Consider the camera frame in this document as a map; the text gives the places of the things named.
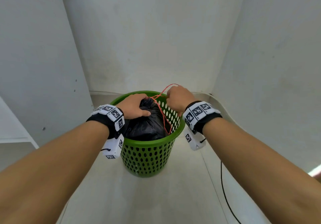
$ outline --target garbage bag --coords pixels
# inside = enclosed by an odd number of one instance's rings
[[[163,115],[152,98],[143,99],[139,105],[142,110],[150,111],[149,117],[139,117],[128,120],[124,137],[137,141],[151,141],[162,139],[168,134],[164,129]],[[170,124],[165,119],[167,132],[170,131]]]

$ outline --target hand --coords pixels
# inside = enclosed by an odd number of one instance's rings
[[[150,112],[139,108],[140,102],[147,98],[148,96],[146,94],[130,95],[116,106],[123,111],[125,119],[134,119],[142,116],[148,117],[150,116]]]
[[[182,115],[183,112],[185,112],[186,107],[196,101],[194,95],[183,86],[173,86],[170,88],[167,92],[167,105],[179,112],[179,116]]]

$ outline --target green basket rim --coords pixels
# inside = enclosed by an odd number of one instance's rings
[[[115,100],[113,100],[110,104],[116,105],[119,102],[121,102],[122,100],[124,100],[127,96],[130,96],[132,94],[146,94],[146,93],[150,93],[150,92],[156,93],[158,95],[160,94],[160,92],[153,91],[153,90],[139,90],[139,91],[134,91],[134,92],[130,92],[130,93],[124,94],[122,96],[119,96]],[[185,122],[184,122],[183,118],[181,117],[179,127],[175,130],[174,133],[171,133],[169,136],[166,136],[165,138],[162,138],[159,140],[152,140],[152,141],[136,141],[136,140],[131,140],[131,139],[125,138],[126,144],[136,145],[136,146],[140,146],[140,147],[163,145],[163,144],[165,144],[165,142],[171,142],[174,139],[176,139],[181,134],[184,127],[185,127]]]

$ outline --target trash bin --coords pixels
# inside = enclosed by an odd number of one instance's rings
[[[147,96],[156,96],[156,91],[135,91],[118,97],[111,102],[116,105],[131,94],[145,93]],[[123,163],[130,173],[138,177],[151,177],[158,174],[166,165],[175,139],[185,127],[185,122],[178,113],[166,104],[166,95],[158,97],[157,102],[163,110],[167,120],[172,125],[171,134],[154,141],[135,141],[125,138],[121,157]]]

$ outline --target red string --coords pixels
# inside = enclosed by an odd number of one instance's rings
[[[156,99],[157,99],[158,97],[160,97],[160,96],[164,97],[164,96],[162,95],[163,92],[164,92],[169,86],[171,86],[171,85],[178,85],[178,84],[170,84],[170,85],[168,85],[159,95],[151,96],[151,98],[154,100],[154,102],[158,105],[158,108],[160,109],[160,112],[162,113],[163,122],[164,122],[164,129],[165,129],[165,131],[166,131],[166,133],[167,133],[168,135],[170,135],[171,132],[172,132],[172,125],[170,124],[170,122],[169,122],[169,121],[167,120],[167,118],[165,117],[165,114],[164,114],[161,106],[157,103]],[[169,132],[167,132],[166,127],[165,127],[165,119],[166,119],[166,121],[168,122],[168,124],[171,126]]]

